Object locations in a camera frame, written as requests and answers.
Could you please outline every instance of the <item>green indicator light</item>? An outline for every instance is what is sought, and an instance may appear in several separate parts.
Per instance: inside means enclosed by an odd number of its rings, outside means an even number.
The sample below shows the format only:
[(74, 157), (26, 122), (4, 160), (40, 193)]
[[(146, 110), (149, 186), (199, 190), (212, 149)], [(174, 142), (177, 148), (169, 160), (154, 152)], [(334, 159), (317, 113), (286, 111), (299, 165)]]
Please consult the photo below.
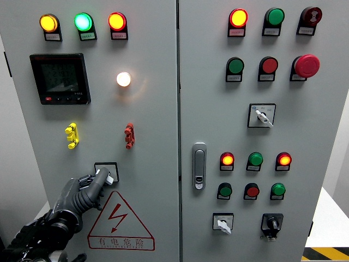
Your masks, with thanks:
[(232, 190), (231, 188), (228, 188), (228, 187), (224, 187), (220, 190), (220, 194), (224, 197), (229, 197), (232, 193)]
[(92, 19), (86, 13), (77, 14), (74, 18), (75, 26), (80, 31), (88, 31), (92, 27)]
[(234, 59), (229, 63), (229, 70), (233, 74), (240, 73), (244, 69), (244, 63), (240, 59)]
[(259, 166), (263, 163), (263, 157), (260, 153), (252, 153), (249, 156), (249, 162), (254, 166)]
[(284, 18), (285, 18), (284, 11), (280, 8), (275, 8), (269, 11), (267, 21), (271, 25), (277, 26), (283, 22)]
[(272, 192), (275, 195), (283, 195), (286, 192), (286, 188), (282, 183), (276, 183), (272, 186)]

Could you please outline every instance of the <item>yellow clip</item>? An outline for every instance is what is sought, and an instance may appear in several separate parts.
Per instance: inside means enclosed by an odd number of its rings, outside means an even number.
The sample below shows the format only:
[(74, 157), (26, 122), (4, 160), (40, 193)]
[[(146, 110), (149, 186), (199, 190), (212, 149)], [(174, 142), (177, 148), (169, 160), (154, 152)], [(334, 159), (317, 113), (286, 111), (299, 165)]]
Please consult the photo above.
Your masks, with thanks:
[(71, 123), (66, 129), (65, 133), (68, 135), (67, 140), (71, 142), (68, 145), (69, 149), (74, 149), (77, 144), (79, 143), (79, 134), (77, 132), (77, 126), (76, 123)]

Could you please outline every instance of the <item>yellow black hazard tape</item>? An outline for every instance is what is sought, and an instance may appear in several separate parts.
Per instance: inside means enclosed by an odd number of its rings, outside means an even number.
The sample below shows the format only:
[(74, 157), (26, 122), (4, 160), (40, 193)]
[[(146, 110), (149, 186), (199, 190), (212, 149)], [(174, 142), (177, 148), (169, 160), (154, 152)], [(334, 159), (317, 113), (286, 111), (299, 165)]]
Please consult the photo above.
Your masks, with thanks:
[(306, 247), (302, 261), (308, 260), (349, 261), (349, 247)]

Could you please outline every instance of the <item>electrical hazard symbol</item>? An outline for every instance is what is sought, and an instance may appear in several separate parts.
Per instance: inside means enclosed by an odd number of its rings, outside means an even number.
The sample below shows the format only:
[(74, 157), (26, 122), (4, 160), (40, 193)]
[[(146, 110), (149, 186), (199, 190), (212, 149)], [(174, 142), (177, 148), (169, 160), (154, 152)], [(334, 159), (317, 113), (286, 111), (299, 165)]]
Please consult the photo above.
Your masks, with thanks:
[(155, 250), (154, 237), (117, 191), (110, 194), (87, 238), (91, 249)]

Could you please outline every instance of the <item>emergency stop button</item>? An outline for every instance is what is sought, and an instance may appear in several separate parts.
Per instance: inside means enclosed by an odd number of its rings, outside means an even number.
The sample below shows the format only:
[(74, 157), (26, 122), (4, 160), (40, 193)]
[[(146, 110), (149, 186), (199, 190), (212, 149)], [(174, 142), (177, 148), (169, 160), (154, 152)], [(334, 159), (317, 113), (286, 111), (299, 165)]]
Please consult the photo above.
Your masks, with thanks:
[(306, 81), (307, 78), (314, 76), (320, 69), (320, 60), (307, 54), (297, 57), (292, 63), (290, 81)]

